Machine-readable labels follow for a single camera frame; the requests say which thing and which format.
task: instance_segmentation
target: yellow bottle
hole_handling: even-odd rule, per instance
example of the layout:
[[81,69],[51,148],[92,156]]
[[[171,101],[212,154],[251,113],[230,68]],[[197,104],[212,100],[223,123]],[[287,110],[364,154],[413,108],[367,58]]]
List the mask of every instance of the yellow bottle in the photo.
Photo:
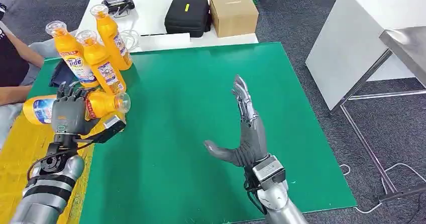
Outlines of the yellow bottle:
[[46,32],[54,41],[56,50],[66,62],[68,67],[84,87],[96,87],[99,85],[93,75],[90,66],[83,57],[83,47],[67,31],[66,24],[61,21],[50,22],[46,25]]
[[117,23],[108,15],[108,7],[95,5],[90,13],[96,18],[97,31],[113,58],[113,64],[119,70],[129,69],[133,63],[132,58],[119,34]]
[[83,45],[84,58],[104,91],[108,94],[125,92],[124,79],[120,71],[112,64],[113,58],[106,47],[97,42],[96,32],[85,30],[78,33],[76,38]]
[[[23,110],[25,117],[33,124],[50,124],[52,119],[52,106],[56,95],[46,95],[30,98],[25,101]],[[121,92],[109,95],[102,91],[90,92],[86,99],[86,119],[97,119],[119,111],[127,113],[130,110],[130,97]]]

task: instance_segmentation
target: cardboard box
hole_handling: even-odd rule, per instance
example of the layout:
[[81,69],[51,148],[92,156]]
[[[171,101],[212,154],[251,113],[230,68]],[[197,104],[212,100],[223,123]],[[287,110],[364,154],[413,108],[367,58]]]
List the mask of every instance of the cardboard box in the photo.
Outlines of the cardboard box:
[[210,0],[210,13],[218,37],[254,33],[259,12],[252,0]]

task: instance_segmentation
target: person's arm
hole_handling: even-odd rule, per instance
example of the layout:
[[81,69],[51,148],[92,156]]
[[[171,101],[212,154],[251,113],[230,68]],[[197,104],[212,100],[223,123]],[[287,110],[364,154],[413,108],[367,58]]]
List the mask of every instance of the person's arm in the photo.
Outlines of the person's arm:
[[31,90],[30,86],[18,86],[18,87],[0,87],[0,106],[23,102],[27,99],[28,93]]
[[29,46],[27,46],[25,43],[23,43],[21,40],[19,40],[17,37],[12,35],[11,33],[5,31],[5,34],[7,35],[9,40],[12,42],[12,44],[15,46],[19,55],[24,60],[40,68],[43,66],[44,58],[42,56],[40,56],[37,52],[33,51]]

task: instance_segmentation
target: green table surface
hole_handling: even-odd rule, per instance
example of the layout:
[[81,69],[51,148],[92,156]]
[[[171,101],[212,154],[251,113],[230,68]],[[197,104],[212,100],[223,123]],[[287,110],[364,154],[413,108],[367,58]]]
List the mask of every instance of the green table surface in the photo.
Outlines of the green table surface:
[[[211,157],[203,140],[235,148],[233,79],[246,81],[268,150],[286,168],[302,212],[356,206],[280,43],[132,54],[122,72],[132,107],[125,130],[94,149],[80,223],[227,223],[263,218],[243,169]],[[47,88],[46,61],[31,96]]]

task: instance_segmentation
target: stainless steel table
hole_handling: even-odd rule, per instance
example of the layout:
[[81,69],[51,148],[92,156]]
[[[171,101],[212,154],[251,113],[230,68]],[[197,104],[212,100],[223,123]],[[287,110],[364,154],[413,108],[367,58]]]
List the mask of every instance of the stainless steel table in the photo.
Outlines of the stainless steel table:
[[[379,170],[380,175],[383,178],[383,185],[386,184],[387,189],[389,189],[390,191],[389,193],[386,193],[385,195],[379,197],[379,203],[382,203],[426,191],[426,183],[418,184],[416,186],[405,188],[403,190],[397,190],[389,176],[386,174],[386,171],[382,167],[378,158],[372,151],[370,145],[365,140],[358,126],[355,124],[348,110],[345,108],[344,103],[348,100],[425,94],[426,89],[358,96],[353,95],[365,84],[367,79],[392,55],[392,53],[395,54],[416,76],[419,82],[426,87],[426,26],[410,27],[396,30],[385,30],[379,38],[387,46],[387,49],[370,67],[370,69],[368,69],[368,71],[361,77],[361,79],[353,86],[353,88],[342,98],[342,100],[337,106],[340,107],[340,109],[345,114],[345,117],[348,119],[349,123],[351,124],[352,128],[360,139],[362,145],[370,155],[370,158],[373,160],[377,169]],[[338,107],[335,107],[332,110],[332,113],[338,110]]]

